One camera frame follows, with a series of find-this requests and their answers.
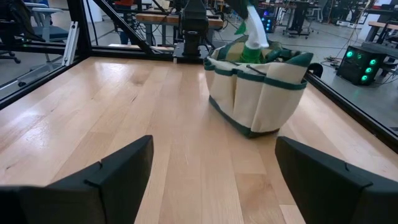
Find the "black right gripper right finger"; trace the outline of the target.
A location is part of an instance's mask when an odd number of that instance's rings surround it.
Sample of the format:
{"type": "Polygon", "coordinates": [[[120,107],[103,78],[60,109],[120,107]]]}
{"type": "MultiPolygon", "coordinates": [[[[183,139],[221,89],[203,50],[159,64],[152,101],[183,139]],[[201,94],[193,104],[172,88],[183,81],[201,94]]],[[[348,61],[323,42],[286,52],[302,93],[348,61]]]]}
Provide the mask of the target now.
{"type": "Polygon", "coordinates": [[[306,224],[398,224],[398,182],[285,136],[275,156],[306,224]]]}

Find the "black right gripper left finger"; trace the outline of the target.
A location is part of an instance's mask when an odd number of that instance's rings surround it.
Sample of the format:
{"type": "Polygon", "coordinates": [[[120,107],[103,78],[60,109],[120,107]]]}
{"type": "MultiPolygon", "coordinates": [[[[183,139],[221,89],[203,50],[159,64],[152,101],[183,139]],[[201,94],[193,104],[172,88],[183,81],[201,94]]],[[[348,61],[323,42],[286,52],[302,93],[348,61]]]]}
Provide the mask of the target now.
{"type": "Polygon", "coordinates": [[[0,185],[0,224],[134,224],[153,156],[145,135],[45,187],[0,185]]]}

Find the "beige green gardening tote bag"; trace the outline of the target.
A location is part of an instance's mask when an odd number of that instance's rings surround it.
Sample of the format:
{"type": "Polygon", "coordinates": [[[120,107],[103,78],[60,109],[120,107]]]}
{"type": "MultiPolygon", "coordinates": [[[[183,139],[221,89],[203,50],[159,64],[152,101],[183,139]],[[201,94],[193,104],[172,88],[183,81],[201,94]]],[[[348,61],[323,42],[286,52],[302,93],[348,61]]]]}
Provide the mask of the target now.
{"type": "Polygon", "coordinates": [[[284,48],[251,50],[242,36],[204,59],[209,102],[243,136],[278,131],[293,115],[307,86],[311,52],[284,48]]]}

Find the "green spray bottle white nozzle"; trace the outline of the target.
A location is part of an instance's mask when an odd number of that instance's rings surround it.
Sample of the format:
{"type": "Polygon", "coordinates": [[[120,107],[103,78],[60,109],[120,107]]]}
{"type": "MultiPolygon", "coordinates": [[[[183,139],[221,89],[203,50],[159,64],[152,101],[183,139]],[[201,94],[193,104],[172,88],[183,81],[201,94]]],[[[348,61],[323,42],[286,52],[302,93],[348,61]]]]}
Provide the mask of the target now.
{"type": "Polygon", "coordinates": [[[269,43],[256,7],[250,0],[236,0],[234,10],[243,20],[235,35],[245,34],[248,37],[244,43],[240,62],[261,63],[261,52],[269,47],[269,43]]]}

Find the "black computer green lights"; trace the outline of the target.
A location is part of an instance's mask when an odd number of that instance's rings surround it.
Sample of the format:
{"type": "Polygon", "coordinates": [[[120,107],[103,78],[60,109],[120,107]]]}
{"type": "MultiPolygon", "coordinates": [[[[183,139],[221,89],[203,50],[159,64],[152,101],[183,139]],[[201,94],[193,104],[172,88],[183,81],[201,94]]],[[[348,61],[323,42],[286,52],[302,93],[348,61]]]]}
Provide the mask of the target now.
{"type": "Polygon", "coordinates": [[[350,45],[340,63],[337,75],[353,85],[370,85],[381,68],[386,54],[350,45]]]}

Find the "person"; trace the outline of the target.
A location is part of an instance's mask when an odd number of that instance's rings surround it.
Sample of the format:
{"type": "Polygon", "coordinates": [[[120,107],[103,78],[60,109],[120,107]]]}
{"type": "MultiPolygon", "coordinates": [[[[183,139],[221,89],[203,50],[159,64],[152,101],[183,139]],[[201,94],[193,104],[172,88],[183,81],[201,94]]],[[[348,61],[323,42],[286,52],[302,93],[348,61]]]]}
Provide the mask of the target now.
{"type": "MultiPolygon", "coordinates": [[[[134,3],[134,0],[116,0],[114,2],[115,9],[122,9],[122,10],[131,10],[131,7],[134,3]]],[[[123,13],[123,19],[129,26],[133,25],[133,18],[132,14],[130,12],[124,12],[123,13]]],[[[133,44],[134,41],[130,39],[127,34],[124,31],[120,32],[120,39],[121,39],[121,44],[123,45],[128,45],[128,44],[133,44]]]]}

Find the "office chair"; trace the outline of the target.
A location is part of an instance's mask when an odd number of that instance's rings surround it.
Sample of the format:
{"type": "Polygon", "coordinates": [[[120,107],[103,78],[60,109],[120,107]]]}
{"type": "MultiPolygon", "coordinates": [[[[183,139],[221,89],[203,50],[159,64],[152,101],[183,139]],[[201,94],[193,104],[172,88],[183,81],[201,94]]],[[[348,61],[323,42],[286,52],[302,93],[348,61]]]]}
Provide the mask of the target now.
{"type": "Polygon", "coordinates": [[[67,42],[70,32],[52,24],[61,9],[24,0],[0,0],[0,49],[12,50],[29,42],[67,42]]]}

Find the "wooden workbench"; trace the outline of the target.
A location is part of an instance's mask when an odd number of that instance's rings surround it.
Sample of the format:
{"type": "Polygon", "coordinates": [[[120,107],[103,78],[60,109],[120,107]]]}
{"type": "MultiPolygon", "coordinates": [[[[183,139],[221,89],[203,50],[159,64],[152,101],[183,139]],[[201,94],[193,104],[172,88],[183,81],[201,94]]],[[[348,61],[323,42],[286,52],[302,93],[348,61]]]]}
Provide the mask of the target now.
{"type": "Polygon", "coordinates": [[[144,37],[150,45],[172,45],[180,39],[179,15],[139,13],[136,21],[144,25],[144,37]]]}

